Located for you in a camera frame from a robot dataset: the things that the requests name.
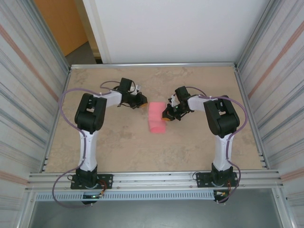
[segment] white backdrop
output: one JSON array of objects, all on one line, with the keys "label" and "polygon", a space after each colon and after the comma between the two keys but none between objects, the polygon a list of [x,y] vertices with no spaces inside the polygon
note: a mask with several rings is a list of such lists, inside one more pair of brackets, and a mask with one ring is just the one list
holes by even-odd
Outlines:
[{"label": "white backdrop", "polygon": [[84,0],[104,63],[233,62],[269,0]]}]

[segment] gray floor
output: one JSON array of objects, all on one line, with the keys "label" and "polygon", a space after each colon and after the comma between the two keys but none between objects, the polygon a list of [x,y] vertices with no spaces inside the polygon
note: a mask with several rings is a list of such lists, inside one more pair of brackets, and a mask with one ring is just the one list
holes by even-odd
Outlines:
[{"label": "gray floor", "polygon": [[89,42],[81,45],[79,48],[66,56],[69,65],[73,64],[96,64],[93,52]]},{"label": "gray floor", "polygon": [[238,190],[226,205],[212,200],[103,201],[66,209],[37,202],[32,228],[281,228],[271,189]]}]

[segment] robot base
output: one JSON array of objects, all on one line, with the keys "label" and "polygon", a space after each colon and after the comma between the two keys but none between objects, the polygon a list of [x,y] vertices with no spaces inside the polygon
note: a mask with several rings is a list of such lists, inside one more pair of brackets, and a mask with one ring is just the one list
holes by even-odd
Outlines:
[{"label": "robot base", "polygon": [[111,189],[113,184],[112,174],[97,174],[97,167],[92,171],[76,170],[72,176],[71,189]]},{"label": "robot base", "polygon": [[237,185],[238,176],[233,172],[232,166],[228,170],[218,171],[212,164],[210,173],[196,173],[196,183],[198,188],[209,187],[235,187]]}]

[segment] corrugated metal wall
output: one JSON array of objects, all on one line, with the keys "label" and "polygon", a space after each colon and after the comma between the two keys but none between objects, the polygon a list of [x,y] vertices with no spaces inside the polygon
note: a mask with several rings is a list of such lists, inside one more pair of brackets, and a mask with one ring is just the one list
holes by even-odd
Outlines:
[{"label": "corrugated metal wall", "polygon": [[304,1],[283,0],[245,62],[242,82],[272,169],[304,226]]},{"label": "corrugated metal wall", "polygon": [[39,172],[68,66],[30,1],[0,1],[0,227],[12,227]]}]

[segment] pink foam block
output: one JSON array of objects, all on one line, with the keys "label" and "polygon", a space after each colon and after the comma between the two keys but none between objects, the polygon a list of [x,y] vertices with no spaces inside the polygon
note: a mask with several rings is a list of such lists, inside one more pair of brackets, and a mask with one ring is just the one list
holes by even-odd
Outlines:
[{"label": "pink foam block", "polygon": [[165,102],[150,102],[148,123],[151,133],[165,133],[166,121],[162,120],[162,112],[166,109]]}]

